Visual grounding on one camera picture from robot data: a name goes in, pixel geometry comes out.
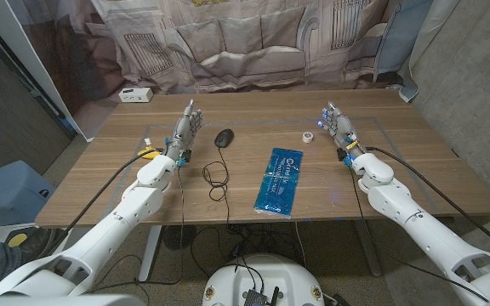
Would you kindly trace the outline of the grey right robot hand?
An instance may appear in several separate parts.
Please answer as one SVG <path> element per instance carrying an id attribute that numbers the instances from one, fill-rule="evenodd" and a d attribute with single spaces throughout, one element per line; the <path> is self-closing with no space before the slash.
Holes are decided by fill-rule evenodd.
<path id="1" fill-rule="evenodd" d="M 338 160 L 344 162 L 348 167 L 358 156 L 366 153 L 349 118 L 333 101 L 328 101 L 328 106 L 322 109 L 322 119 L 317 125 L 333 138 L 337 146 Z"/>

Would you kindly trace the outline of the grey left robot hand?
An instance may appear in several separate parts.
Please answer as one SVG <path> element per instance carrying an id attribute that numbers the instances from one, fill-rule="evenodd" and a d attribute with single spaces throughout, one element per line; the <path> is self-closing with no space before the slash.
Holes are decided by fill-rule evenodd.
<path id="1" fill-rule="evenodd" d="M 164 155 L 178 161 L 181 155 L 192 147 L 201 127 L 202 111 L 194 110 L 194 99 L 190 99 L 183 116 L 177 121 L 172 136 L 168 140 Z"/>

